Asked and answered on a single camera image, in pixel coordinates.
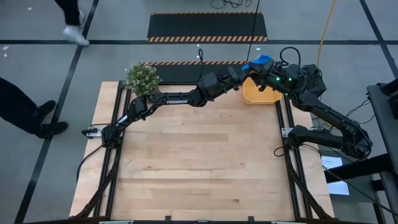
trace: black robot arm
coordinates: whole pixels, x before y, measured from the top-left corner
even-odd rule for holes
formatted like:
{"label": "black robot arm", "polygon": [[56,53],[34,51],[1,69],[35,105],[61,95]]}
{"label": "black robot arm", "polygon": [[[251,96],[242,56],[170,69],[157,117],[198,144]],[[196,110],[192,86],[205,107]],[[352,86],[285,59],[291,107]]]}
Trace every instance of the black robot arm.
{"label": "black robot arm", "polygon": [[[108,125],[102,130],[101,137],[104,147],[115,147],[118,137],[133,122],[152,115],[157,108],[163,105],[191,105],[194,107],[205,106],[207,101],[214,101],[230,89],[238,90],[245,79],[249,76],[251,69],[241,71],[239,74],[231,67],[222,74],[213,72],[204,75],[198,82],[197,87],[187,93],[155,93],[152,96],[139,96],[135,98],[125,116],[116,124]],[[153,104],[148,107],[147,99],[152,97]]]}
{"label": "black robot arm", "polygon": [[[259,87],[259,91],[269,86],[288,96],[292,104],[308,111],[339,129],[342,136],[335,136],[327,130],[308,130],[296,125],[286,139],[290,147],[299,147],[304,142],[314,142],[324,146],[340,148],[345,154],[362,158],[369,154],[372,142],[360,125],[339,112],[331,109],[318,100],[326,90],[320,76],[320,70],[315,65],[285,66],[283,62],[269,60],[265,64],[250,63],[247,69],[236,73],[231,67],[222,74],[213,72],[204,75],[197,87],[188,93],[155,93],[152,96],[140,96],[134,99],[127,115],[116,124],[105,127],[102,131],[105,147],[114,147],[116,140],[131,123],[152,115],[162,105],[205,106],[207,101],[214,101],[230,89],[238,90],[248,78]],[[147,99],[152,97],[154,103],[148,107]]]}

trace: person's leg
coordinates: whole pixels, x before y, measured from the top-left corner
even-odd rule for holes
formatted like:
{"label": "person's leg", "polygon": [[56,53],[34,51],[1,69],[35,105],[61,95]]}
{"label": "person's leg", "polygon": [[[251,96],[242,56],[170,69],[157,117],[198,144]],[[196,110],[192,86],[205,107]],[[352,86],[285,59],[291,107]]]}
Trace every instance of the person's leg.
{"label": "person's leg", "polygon": [[37,134],[41,130],[36,104],[22,90],[0,78],[0,116],[22,130]]}
{"label": "person's leg", "polygon": [[65,23],[70,26],[80,26],[77,0],[55,0],[63,10]]}
{"label": "person's leg", "polygon": [[42,119],[55,107],[54,101],[48,101],[39,108],[36,104],[9,81],[0,78],[0,117],[39,138],[60,134],[68,124],[41,124]]}
{"label": "person's leg", "polygon": [[81,27],[80,22],[80,11],[78,8],[77,0],[55,0],[55,2],[63,10],[65,16],[65,23],[67,28],[63,33],[73,41],[74,43],[82,46],[87,46],[90,44],[88,40],[80,33],[79,28]]}

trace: concrete floor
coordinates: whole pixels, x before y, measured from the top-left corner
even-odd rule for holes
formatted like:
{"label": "concrete floor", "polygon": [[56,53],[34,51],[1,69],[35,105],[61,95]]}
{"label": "concrete floor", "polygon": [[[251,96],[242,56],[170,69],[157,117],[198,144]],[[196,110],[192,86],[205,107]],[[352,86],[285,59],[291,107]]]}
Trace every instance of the concrete floor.
{"label": "concrete floor", "polygon": [[[88,14],[93,2],[80,0],[80,6]],[[220,11],[255,11],[256,4],[253,0],[249,8],[226,6]],[[289,40],[320,40],[332,4],[332,0],[261,0],[259,10],[264,14],[268,38],[286,40],[284,44],[291,45]],[[398,2],[366,0],[366,4],[382,38],[398,40]],[[150,13],[189,11],[215,9],[211,8],[210,0],[99,0],[92,23],[86,28],[88,39],[145,40]],[[0,0],[0,77],[19,86],[38,105],[49,99],[58,100],[62,90],[68,90],[59,120],[67,121],[70,127],[52,139],[37,185],[31,182],[30,189],[35,189],[25,222],[68,218],[76,187],[75,174],[86,146],[80,131],[91,123],[101,82],[122,80],[124,68],[132,63],[196,60],[197,56],[196,44],[98,44],[83,49],[81,54],[76,45],[63,42],[23,44],[23,40],[63,40],[63,29],[62,12],[53,1]],[[350,0],[338,1],[326,40],[378,39],[360,1]],[[383,54],[382,42],[340,44],[325,45],[322,51],[320,68],[328,87],[322,100],[345,114],[366,99],[368,85],[389,82],[394,74]],[[245,60],[249,45],[201,44],[200,47],[205,60]],[[282,44],[253,45],[250,59],[259,54],[279,59],[283,47]],[[295,47],[301,51],[302,64],[316,63],[317,45]],[[392,57],[398,59],[398,46],[387,47]],[[75,70],[70,70],[71,65],[74,68],[74,57],[78,62]],[[286,52],[286,59],[295,62],[297,58],[292,52]],[[66,88],[69,78],[72,81]],[[363,122],[372,115],[371,106],[366,106],[352,118]],[[376,121],[363,127],[374,143],[372,156],[384,153],[386,149]],[[0,222],[14,223],[44,141],[0,120],[0,142]],[[386,204],[385,196],[380,197]],[[363,198],[354,194],[332,196],[332,202],[336,217],[342,220],[376,222],[373,206]]]}

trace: black floor mat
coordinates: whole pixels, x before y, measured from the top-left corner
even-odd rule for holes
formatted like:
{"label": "black floor mat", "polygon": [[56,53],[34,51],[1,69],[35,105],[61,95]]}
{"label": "black floor mat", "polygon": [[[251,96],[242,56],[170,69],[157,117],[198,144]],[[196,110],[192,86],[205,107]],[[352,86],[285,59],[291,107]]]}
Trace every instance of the black floor mat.
{"label": "black floor mat", "polygon": [[267,40],[261,12],[159,12],[150,16],[149,42],[239,42]]}
{"label": "black floor mat", "polygon": [[212,61],[204,62],[202,65],[200,62],[149,62],[148,65],[156,68],[156,73],[164,85],[196,85],[201,71],[203,75],[209,72],[221,73],[227,67],[233,67],[238,71],[245,63],[246,61]]}

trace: wooden tabletop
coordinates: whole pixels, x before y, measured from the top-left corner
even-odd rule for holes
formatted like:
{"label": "wooden tabletop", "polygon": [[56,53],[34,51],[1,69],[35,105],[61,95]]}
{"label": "wooden tabletop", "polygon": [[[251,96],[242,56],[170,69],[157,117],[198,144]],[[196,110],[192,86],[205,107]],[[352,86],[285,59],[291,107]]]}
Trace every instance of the wooden tabletop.
{"label": "wooden tabletop", "polygon": [[[93,123],[111,121],[117,86],[117,82],[102,83]],[[161,86],[160,90],[193,88]],[[309,113],[294,107],[292,111],[295,124],[312,126]],[[88,140],[85,156],[100,144],[100,138]],[[285,160],[273,154],[281,145],[275,105],[246,105],[241,91],[229,91],[203,108],[160,107],[124,133],[111,218],[294,220]],[[333,216],[320,156],[305,146],[300,150],[308,189]],[[104,152],[83,164],[70,215],[80,212],[96,191]]]}

